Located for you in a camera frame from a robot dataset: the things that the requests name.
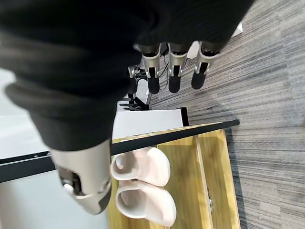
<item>gray carpet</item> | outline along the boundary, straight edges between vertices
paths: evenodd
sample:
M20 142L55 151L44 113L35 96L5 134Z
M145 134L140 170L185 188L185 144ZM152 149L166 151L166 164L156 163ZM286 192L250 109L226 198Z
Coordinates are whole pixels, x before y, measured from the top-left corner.
M191 125L240 119L226 134L242 228L304 229L305 1L259 0L243 28L201 90L188 60L179 93L166 88L151 108L186 106Z

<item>robotic hand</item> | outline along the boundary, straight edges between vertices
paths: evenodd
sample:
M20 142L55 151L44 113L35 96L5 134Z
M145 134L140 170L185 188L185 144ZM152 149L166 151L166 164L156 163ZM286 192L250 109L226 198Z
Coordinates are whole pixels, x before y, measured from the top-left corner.
M134 77L127 68L142 57L149 89L158 93L159 44L168 42L169 90L176 93L190 44L201 41L192 79L200 88L252 2L0 2L0 67L16 74L6 93L29 111L63 189L86 211L98 214L110 199L116 103Z

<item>wooden shelf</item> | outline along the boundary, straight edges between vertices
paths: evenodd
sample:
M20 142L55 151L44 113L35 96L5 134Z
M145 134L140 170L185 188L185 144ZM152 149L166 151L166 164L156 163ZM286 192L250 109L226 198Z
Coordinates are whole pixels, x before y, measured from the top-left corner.
M171 178L164 188L172 195L177 208L177 219L172 229L240 229L224 130L178 139L157 147L167 155L171 164ZM113 180L112 197L107 207L110 229L166 228L145 219L130 219L122 215L114 202L117 186L118 181ZM213 201L212 212L209 199Z

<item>slipper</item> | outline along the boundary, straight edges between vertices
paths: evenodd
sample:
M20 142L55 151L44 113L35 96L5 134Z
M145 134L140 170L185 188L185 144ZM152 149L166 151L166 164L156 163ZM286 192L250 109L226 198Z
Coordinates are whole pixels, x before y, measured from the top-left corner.
M171 176L170 162L158 148L146 147L114 156L110 171L117 180L142 180L163 187Z
M176 205L171 194L139 180L119 181L115 203L129 218L147 219L166 227L176 220Z

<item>black metal bar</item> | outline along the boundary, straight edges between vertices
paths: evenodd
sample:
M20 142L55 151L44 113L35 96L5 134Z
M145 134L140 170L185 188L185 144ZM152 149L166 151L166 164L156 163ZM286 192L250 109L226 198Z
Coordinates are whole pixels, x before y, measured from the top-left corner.
M194 127L166 134L153 135L149 137L114 143L112 144L112 156L147 146L154 146L193 135L229 128L239 124L239 120L236 119L223 123ZM6 158L2 159L0 162L0 183L52 171L55 169L51 157L48 156L48 152Z
M55 170L50 156L0 166L0 183Z
M231 126L235 126L235 125L239 125L239 124L240 124L240 121L238 119L235 119L235 120L228 121L228 122L205 125L205 126L194 127L194 128L190 128L190 129L184 129L184 130L179 130L179 131L160 134L160 135L153 135L153 136L149 136L149 137L133 139L130 141L118 142L118 143L112 144L112 156L121 154L121 153L125 153L128 151L132 151L135 149L144 148L147 146L153 146L153 145L170 142L170 141L174 141L174 140L185 138L185 137L190 137L190 136L194 136L194 135L211 132L214 130L229 128Z

